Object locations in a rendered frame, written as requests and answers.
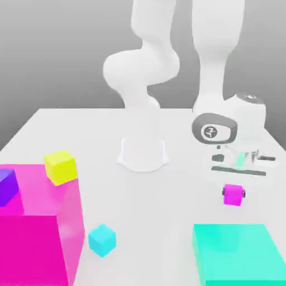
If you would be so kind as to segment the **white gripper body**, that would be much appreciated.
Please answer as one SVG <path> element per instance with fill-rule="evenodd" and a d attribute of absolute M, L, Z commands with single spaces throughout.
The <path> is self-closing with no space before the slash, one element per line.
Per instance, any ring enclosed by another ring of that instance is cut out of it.
<path fill-rule="evenodd" d="M 279 170 L 277 162 L 256 162 L 250 169 L 234 169 L 224 164 L 202 164 L 202 178 L 214 182 L 271 182 Z"/>

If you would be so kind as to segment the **small magenta cube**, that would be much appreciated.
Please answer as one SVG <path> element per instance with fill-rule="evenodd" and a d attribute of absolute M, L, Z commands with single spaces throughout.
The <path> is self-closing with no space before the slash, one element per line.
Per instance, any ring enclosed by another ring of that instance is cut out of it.
<path fill-rule="evenodd" d="M 225 184 L 225 195 L 223 196 L 224 204 L 233 206 L 240 206 L 242 202 L 242 189 L 241 185 Z"/>

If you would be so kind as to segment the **small cyan cube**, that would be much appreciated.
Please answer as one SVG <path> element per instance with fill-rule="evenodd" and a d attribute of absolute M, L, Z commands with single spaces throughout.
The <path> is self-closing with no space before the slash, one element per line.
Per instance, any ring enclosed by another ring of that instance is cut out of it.
<path fill-rule="evenodd" d="M 116 247 L 116 233 L 101 224 L 88 234 L 89 248 L 100 257 L 105 257 Z"/>

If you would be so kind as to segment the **small yellow cube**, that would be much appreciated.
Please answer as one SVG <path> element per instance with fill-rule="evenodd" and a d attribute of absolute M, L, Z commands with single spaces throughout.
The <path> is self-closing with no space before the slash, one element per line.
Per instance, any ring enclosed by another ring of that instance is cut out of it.
<path fill-rule="evenodd" d="M 47 177 L 55 186 L 72 181 L 78 177 L 74 156 L 66 150 L 60 150 L 44 156 Z"/>

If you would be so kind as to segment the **small purple cube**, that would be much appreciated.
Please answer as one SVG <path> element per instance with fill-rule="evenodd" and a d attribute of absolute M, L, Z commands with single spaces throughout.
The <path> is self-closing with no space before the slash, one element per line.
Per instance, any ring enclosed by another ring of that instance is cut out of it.
<path fill-rule="evenodd" d="M 18 193 L 19 187 L 13 169 L 0 169 L 0 207 L 4 207 Z"/>

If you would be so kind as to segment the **large teal box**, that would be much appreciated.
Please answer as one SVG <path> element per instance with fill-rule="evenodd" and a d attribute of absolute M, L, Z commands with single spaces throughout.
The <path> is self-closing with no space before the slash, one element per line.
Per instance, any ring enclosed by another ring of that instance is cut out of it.
<path fill-rule="evenodd" d="M 286 286 L 286 263 L 263 224 L 194 224 L 200 286 Z"/>

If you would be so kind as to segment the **large magenta box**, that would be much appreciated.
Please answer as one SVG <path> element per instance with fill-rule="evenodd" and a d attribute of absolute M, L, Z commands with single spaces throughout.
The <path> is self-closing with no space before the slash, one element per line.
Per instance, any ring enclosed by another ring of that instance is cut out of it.
<path fill-rule="evenodd" d="M 0 205 L 0 286 L 74 286 L 85 229 L 77 179 L 59 186 L 43 164 L 0 164 L 14 170 L 19 191 Z"/>

